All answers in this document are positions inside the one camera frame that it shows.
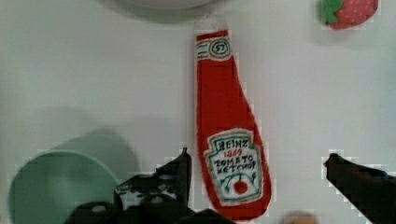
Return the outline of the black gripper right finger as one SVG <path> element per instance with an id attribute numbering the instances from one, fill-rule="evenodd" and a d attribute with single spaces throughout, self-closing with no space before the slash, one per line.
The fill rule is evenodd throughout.
<path id="1" fill-rule="evenodd" d="M 359 165 L 332 153 L 326 178 L 373 224 L 395 224 L 396 182 L 385 171 Z"/>

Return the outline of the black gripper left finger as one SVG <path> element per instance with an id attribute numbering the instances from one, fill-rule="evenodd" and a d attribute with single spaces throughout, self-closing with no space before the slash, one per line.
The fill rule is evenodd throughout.
<path id="1" fill-rule="evenodd" d="M 84 203 L 64 224 L 236 224 L 219 213 L 188 207 L 191 156 L 187 151 L 151 175 L 135 175 L 113 191 L 113 201 Z"/>

